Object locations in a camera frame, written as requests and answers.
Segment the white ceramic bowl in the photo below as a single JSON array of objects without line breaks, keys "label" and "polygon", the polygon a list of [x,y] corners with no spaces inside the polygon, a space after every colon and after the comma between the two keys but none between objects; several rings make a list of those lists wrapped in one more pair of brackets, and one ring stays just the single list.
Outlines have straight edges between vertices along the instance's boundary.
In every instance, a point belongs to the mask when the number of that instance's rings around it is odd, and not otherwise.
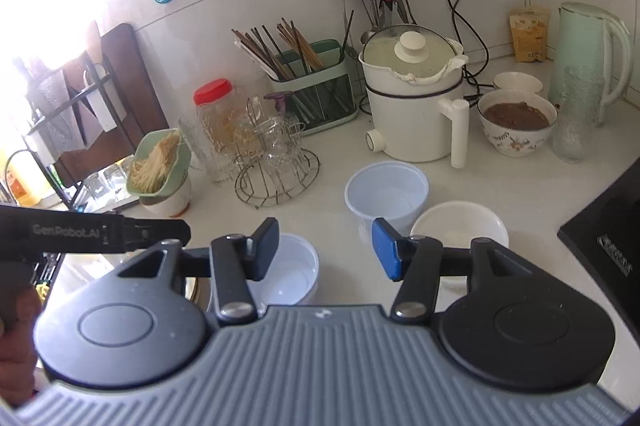
[{"label": "white ceramic bowl", "polygon": [[[505,102],[526,102],[539,109],[549,121],[549,126],[542,130],[512,130],[499,126],[484,117],[484,112],[494,104]],[[558,119],[556,108],[546,99],[518,90],[494,90],[484,94],[478,102],[480,120],[484,134],[494,148],[508,157],[524,157],[537,150],[546,141]]]},{"label": "white ceramic bowl", "polygon": [[[445,247],[468,249],[474,238],[486,237],[509,247],[509,233],[491,209],[475,202],[455,200],[439,203],[420,215],[411,229],[412,236],[430,236]],[[441,278],[444,286],[464,288],[466,276]]]},{"label": "white ceramic bowl", "polygon": [[191,179],[189,175],[178,190],[168,197],[140,197],[140,205],[161,218],[171,218],[184,213],[191,202]]},{"label": "white ceramic bowl", "polygon": [[528,73],[502,72],[494,77],[495,88],[503,90],[520,90],[539,93],[543,89],[540,79]]},{"label": "white ceramic bowl", "polygon": [[318,288],[320,263],[314,246],[301,236],[280,234],[280,243],[267,276],[247,282],[258,314],[269,305],[309,305]]},{"label": "white ceramic bowl", "polygon": [[370,242],[371,226],[380,217],[400,234],[408,234],[428,193],[429,181],[416,166],[385,161],[355,173],[344,188],[344,201],[358,217],[360,236]]}]

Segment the white countertop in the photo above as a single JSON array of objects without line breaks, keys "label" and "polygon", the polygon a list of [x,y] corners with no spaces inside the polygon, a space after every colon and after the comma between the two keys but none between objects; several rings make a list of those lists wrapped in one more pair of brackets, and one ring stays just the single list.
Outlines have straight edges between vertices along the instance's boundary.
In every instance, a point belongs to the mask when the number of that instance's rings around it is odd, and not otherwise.
[{"label": "white countertop", "polygon": [[[518,70],[548,80],[552,63],[517,64],[513,57],[492,60],[482,74]],[[482,133],[478,112],[472,113],[468,162],[463,170],[449,158],[418,165],[430,182],[428,206],[446,200],[471,200],[486,205],[504,221],[510,249],[597,301],[612,317],[616,344],[600,385],[631,409],[640,406],[640,350],[603,292],[560,242],[556,232],[612,184],[640,156],[640,111],[618,102],[596,132],[597,153],[579,165],[560,161],[549,144],[524,158],[500,155]],[[388,310],[398,285],[389,281],[375,253],[358,235],[354,217],[344,203],[344,186],[360,168],[388,160],[367,148],[370,117],[309,136],[303,146],[315,152],[321,170],[309,189],[284,205],[254,209],[240,202],[232,185],[214,187],[192,170],[193,200],[183,218],[193,234],[191,247],[206,247],[222,234],[249,234],[268,216],[278,218],[283,232],[299,234],[318,250],[320,277],[315,303],[381,303]],[[143,207],[127,216],[149,218]],[[437,310],[460,297],[441,289]]]}]

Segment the white plastic bowl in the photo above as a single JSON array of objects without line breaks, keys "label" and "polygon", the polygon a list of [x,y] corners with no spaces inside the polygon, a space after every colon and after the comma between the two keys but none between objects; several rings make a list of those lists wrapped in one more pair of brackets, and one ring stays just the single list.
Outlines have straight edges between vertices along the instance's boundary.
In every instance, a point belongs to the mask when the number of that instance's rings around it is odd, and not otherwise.
[{"label": "white plastic bowl", "polygon": [[[509,247],[509,233],[498,215],[475,202],[454,200],[439,203],[420,215],[411,229],[412,236],[430,236],[444,247],[468,249],[474,238],[486,237]],[[466,276],[444,276],[444,286],[462,289]]]},{"label": "white plastic bowl", "polygon": [[258,314],[269,305],[309,305],[318,288],[320,263],[314,246],[301,236],[280,234],[280,243],[267,276],[247,282]]},{"label": "white plastic bowl", "polygon": [[429,181],[416,166],[385,161],[355,173],[344,188],[344,201],[358,217],[360,235],[370,241],[373,221],[380,217],[400,234],[408,234],[428,194]]},{"label": "white plastic bowl", "polygon": [[494,77],[495,88],[539,93],[543,89],[540,79],[522,72],[502,72]]}]

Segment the bowl of brown food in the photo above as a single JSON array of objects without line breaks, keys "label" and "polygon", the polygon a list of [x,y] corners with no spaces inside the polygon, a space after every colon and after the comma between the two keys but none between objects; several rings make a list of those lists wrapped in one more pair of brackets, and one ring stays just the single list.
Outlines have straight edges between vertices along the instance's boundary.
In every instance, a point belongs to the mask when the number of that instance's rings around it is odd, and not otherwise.
[{"label": "bowl of brown food", "polygon": [[484,134],[508,157],[524,157],[551,135],[558,112],[546,99],[526,91],[495,90],[478,103]]}]

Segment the mint green kettle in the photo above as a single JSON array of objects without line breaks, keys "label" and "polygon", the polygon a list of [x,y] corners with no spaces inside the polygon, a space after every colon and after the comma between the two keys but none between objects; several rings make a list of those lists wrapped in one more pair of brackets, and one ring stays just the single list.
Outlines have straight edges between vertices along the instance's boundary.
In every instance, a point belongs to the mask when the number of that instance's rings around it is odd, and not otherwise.
[{"label": "mint green kettle", "polygon": [[[622,48],[618,85],[610,89],[613,63],[612,42]],[[601,73],[604,93],[598,111],[598,123],[604,122],[606,107],[622,97],[633,72],[633,39],[625,24],[611,12],[585,3],[565,2],[560,5],[560,28],[549,101],[561,106],[564,94],[564,70],[568,66],[588,66]]]}]

